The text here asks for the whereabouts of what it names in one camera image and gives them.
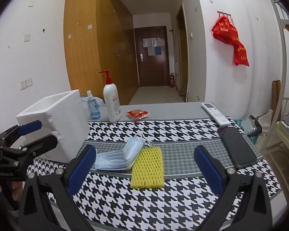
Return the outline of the person's left hand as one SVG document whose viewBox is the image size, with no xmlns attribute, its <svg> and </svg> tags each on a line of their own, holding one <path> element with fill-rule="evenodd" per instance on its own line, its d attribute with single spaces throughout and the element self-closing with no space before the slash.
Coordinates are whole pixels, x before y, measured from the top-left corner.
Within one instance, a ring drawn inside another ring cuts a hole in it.
<svg viewBox="0 0 289 231">
<path fill-rule="evenodd" d="M 23 182 L 3 182 L 0 184 L 0 193 L 6 193 L 14 201 L 20 202 L 23 193 Z"/>
</svg>

